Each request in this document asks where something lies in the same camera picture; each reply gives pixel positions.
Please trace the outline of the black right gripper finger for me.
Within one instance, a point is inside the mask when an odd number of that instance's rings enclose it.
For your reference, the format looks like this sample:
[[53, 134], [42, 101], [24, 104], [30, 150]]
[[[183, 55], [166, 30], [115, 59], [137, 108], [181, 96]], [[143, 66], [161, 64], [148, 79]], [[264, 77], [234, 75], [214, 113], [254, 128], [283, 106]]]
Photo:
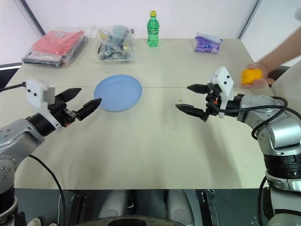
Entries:
[[199, 93], [199, 94], [208, 94], [209, 93], [209, 87], [207, 85], [203, 85], [203, 84], [189, 85], [187, 87], [187, 89], [189, 89], [195, 93]]
[[207, 121], [207, 113], [202, 109], [198, 109], [192, 105], [187, 104], [176, 104], [175, 107], [187, 115], [200, 118], [204, 122]]

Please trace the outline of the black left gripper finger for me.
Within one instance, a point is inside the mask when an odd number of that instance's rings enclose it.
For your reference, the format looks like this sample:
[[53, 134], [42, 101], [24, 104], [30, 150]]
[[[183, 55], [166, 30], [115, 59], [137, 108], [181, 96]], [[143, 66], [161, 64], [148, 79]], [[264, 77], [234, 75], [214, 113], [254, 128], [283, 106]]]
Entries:
[[76, 111], [76, 118], [79, 121], [84, 120], [86, 117], [92, 114], [99, 107], [101, 101], [102, 101], [101, 98], [97, 98], [97, 99], [90, 100], [89, 102], [84, 104], [82, 108]]
[[81, 88], [66, 89], [65, 91], [57, 94], [55, 96], [55, 98], [66, 103], [66, 102], [69, 102], [70, 100], [74, 99], [80, 91], [81, 91]]

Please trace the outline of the person's bare hand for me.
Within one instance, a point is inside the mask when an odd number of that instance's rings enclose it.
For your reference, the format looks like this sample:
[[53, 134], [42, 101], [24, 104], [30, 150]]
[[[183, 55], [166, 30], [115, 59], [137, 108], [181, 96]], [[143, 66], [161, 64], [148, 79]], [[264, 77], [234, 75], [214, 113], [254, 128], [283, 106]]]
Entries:
[[273, 83], [270, 81], [269, 73], [273, 65], [265, 61], [249, 64], [241, 73], [241, 85], [245, 88], [261, 88]]

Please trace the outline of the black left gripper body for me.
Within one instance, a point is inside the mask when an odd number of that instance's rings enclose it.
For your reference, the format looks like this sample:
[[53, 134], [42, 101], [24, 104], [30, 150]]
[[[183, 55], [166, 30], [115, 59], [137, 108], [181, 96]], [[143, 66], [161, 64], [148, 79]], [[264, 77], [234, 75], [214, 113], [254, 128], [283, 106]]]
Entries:
[[48, 105], [48, 110], [52, 116], [60, 123], [63, 127], [68, 127], [77, 118], [76, 113], [67, 109], [67, 102], [74, 99], [69, 95], [56, 95], [55, 103]]

